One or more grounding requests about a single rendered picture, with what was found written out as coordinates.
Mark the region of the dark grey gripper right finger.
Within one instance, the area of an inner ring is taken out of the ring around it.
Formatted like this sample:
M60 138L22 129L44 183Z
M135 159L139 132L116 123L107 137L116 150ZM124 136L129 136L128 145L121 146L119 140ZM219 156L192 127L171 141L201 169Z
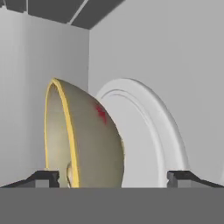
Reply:
M224 188L224 185L201 179L191 171L168 171L167 180L168 188Z

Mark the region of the beige bowl with yellow rim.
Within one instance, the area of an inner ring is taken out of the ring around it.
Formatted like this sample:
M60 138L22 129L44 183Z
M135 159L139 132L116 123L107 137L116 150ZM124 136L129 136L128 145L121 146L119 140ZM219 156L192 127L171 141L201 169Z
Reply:
M122 139L107 110L90 94L52 79L45 96L45 168L59 185L117 188L122 185Z

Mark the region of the grey microwave oven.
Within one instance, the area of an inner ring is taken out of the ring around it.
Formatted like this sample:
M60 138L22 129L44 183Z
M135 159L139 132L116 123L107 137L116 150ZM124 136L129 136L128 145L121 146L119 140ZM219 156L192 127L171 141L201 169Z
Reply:
M224 0L125 0L91 30L0 9L0 158L8 179L44 164L46 86L95 94L129 77L171 111L195 174L224 179Z

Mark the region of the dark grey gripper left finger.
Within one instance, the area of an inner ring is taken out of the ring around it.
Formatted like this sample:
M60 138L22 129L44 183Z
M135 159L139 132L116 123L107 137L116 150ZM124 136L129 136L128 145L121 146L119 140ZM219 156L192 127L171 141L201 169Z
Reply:
M3 188L59 188L59 177L59 171L35 171L30 177L8 185L3 185Z

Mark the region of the white round microwave turntable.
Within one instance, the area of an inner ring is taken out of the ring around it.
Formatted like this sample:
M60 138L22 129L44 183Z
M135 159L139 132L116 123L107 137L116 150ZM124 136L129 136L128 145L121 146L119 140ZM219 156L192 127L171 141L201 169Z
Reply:
M171 112L142 82L111 80L96 99L119 131L124 148L124 187L165 187L168 171L189 168L186 149Z

